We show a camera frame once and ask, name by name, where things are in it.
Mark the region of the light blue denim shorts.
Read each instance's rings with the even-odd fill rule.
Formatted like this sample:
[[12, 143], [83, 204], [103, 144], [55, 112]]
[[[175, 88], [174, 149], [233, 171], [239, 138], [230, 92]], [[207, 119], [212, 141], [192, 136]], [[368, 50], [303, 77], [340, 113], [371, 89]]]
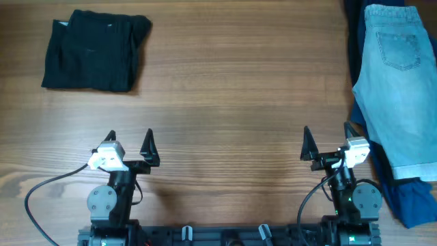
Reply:
[[368, 5], [352, 88], [396, 180], [436, 180], [436, 58], [414, 6]]

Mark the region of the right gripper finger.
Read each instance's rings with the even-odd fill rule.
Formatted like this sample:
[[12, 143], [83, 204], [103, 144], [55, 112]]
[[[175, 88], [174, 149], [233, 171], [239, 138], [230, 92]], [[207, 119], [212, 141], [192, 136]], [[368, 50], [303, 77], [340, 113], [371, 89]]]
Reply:
[[300, 160], [301, 161], [316, 160], [318, 154], [319, 154], [319, 150], [315, 143], [311, 130], [308, 126], [305, 126]]
[[350, 122], [344, 122], [343, 123], [343, 127], [344, 127], [344, 133], [345, 133], [345, 138], [349, 139], [352, 137], [360, 137], [361, 135], [354, 129], [354, 127], [350, 124]]

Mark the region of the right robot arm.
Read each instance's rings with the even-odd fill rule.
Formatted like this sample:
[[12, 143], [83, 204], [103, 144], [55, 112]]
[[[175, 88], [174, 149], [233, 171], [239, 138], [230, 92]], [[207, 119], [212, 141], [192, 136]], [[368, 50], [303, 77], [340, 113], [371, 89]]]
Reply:
[[[360, 136], [349, 122], [343, 124], [345, 142], [334, 152], [320, 152], [311, 130], [304, 127], [300, 154], [302, 161], [311, 161], [311, 171], [325, 171], [321, 179], [304, 198], [297, 214], [297, 232], [303, 245], [380, 245], [377, 220], [383, 193], [370, 179], [356, 179], [352, 170], [363, 163], [369, 152], [369, 142]], [[323, 216], [315, 232], [308, 235], [301, 224], [302, 212], [311, 196], [328, 185], [335, 214]]]

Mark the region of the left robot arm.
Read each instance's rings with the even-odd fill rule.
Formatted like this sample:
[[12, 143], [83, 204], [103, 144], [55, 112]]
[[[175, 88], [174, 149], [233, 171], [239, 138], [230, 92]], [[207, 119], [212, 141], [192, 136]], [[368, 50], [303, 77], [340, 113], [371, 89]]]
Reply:
[[152, 129], [148, 129], [139, 154], [139, 161], [125, 161], [125, 151], [110, 131], [100, 145], [93, 149], [88, 166], [109, 173], [109, 181], [93, 189], [87, 198], [91, 228], [81, 230], [78, 245], [125, 246], [149, 245], [139, 221], [130, 218], [134, 191], [139, 189], [137, 175], [149, 174], [160, 165]]

